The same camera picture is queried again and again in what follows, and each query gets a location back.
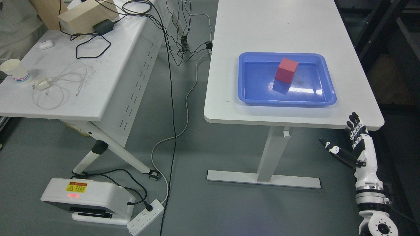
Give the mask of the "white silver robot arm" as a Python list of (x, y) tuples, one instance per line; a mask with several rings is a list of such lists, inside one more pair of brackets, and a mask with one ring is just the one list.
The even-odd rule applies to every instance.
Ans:
[(356, 168), (356, 203), (363, 217), (358, 232), (360, 236), (397, 236), (396, 224), (389, 217), (390, 200), (385, 195), (384, 184), (372, 167)]

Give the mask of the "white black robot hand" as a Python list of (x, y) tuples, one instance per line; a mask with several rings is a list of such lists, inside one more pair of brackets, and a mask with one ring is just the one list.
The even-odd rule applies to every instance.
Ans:
[(351, 151), (320, 138), (324, 148), (337, 160), (346, 164), (351, 169), (361, 170), (363, 173), (377, 171), (377, 159), (373, 139), (364, 122), (356, 112), (352, 112), (346, 122), (345, 132), (351, 144)]

